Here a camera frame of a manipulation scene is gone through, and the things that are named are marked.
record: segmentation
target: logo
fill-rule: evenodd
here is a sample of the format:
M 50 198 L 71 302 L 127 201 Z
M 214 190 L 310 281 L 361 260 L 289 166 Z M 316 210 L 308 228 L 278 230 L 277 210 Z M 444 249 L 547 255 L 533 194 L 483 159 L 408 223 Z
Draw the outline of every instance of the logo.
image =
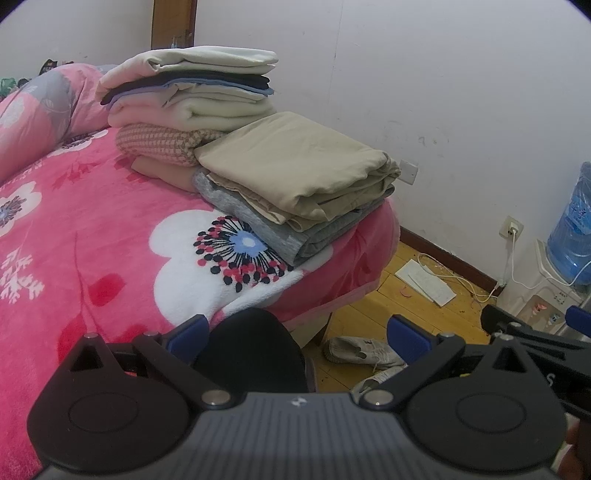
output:
M 292 398 L 290 400 L 290 403 L 294 406 L 294 407 L 298 407 L 298 408 L 302 408 L 305 407 L 308 403 L 308 401 L 305 398 L 302 397 L 296 397 L 296 398 Z

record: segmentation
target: blue gripper pad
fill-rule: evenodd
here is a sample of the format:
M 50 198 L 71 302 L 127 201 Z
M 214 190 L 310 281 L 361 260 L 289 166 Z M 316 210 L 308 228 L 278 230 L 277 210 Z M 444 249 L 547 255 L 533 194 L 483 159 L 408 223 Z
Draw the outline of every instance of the blue gripper pad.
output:
M 566 321 L 566 325 L 572 329 L 591 337 L 591 313 L 579 307 L 572 306 L 566 310 L 564 320 Z
M 163 347 L 187 365 L 193 365 L 209 341 L 209 322 L 195 315 L 163 336 Z
M 407 320 L 402 315 L 393 315 L 386 327 L 388 345 L 409 365 L 437 345 L 437 338 Z

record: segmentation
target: checkered folded cloth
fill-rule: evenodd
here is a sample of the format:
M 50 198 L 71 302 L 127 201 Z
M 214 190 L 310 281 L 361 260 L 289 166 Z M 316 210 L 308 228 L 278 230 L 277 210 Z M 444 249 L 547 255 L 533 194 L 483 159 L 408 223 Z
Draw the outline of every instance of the checkered folded cloth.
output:
M 129 155 L 146 155 L 174 165 L 197 164 L 193 150 L 224 136 L 210 129 L 181 132 L 148 124 L 130 124 L 117 132 L 117 148 Z

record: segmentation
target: door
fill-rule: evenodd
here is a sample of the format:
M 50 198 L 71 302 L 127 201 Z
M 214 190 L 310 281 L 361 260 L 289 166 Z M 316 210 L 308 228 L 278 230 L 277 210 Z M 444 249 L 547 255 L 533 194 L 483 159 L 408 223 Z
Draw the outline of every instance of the door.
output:
M 152 49 L 192 47 L 197 0 L 154 0 Z

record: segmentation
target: white sneaker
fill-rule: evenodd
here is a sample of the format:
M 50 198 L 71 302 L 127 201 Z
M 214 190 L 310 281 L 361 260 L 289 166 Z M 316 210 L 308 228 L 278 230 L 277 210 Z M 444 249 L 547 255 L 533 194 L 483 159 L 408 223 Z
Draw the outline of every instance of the white sneaker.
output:
M 398 354 L 385 342 L 361 337 L 332 337 L 322 346 L 329 362 L 373 365 L 378 370 L 404 365 Z
M 376 373 L 373 377 L 369 377 L 365 380 L 362 380 L 351 389 L 351 397 L 353 397 L 353 401 L 355 403 L 359 403 L 359 399 L 365 392 L 377 388 L 379 385 L 384 383 L 389 378 L 392 378 L 394 375 L 402 371 L 404 368 L 406 368 L 406 364 L 397 365 L 395 367 L 388 368 L 387 370 L 384 370 L 382 372 Z

